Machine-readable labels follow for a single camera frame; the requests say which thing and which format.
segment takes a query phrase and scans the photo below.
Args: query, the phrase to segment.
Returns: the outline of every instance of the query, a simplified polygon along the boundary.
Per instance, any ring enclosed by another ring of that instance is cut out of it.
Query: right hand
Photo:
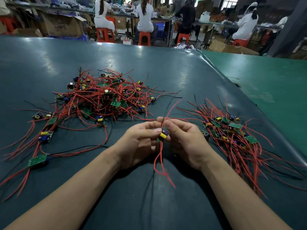
[[[162,123],[163,117],[158,117],[157,121]],[[196,125],[165,118],[164,126],[170,134],[166,140],[170,141],[174,153],[194,169],[201,170],[208,157],[216,153]]]

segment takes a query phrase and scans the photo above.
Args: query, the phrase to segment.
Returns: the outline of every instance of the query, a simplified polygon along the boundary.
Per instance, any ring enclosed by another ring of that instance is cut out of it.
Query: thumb
[[[176,124],[174,124],[172,121],[170,120],[165,120],[164,122],[167,130],[174,135],[175,137],[177,137],[179,140],[182,140],[185,136],[185,132],[182,131]]]
[[[156,128],[156,129],[139,129],[137,131],[137,139],[148,139],[148,138],[158,138],[158,136],[161,134],[162,129]]]

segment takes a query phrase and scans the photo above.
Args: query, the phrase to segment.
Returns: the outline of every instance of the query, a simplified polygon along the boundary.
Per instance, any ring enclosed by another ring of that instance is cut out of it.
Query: green table surface
[[[202,52],[307,155],[307,61]]]

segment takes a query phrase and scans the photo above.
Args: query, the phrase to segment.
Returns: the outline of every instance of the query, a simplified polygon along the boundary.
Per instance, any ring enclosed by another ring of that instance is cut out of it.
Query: black shirt
[[[182,14],[182,26],[184,28],[191,28],[192,23],[195,22],[196,11],[192,6],[184,5],[181,9],[175,14],[176,17],[180,18]]]

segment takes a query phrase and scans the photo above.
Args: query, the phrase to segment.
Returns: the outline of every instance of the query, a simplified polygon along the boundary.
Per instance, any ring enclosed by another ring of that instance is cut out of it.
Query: left hand
[[[112,146],[120,161],[121,169],[130,168],[156,152],[157,138],[161,134],[161,123],[144,122],[130,127]]]

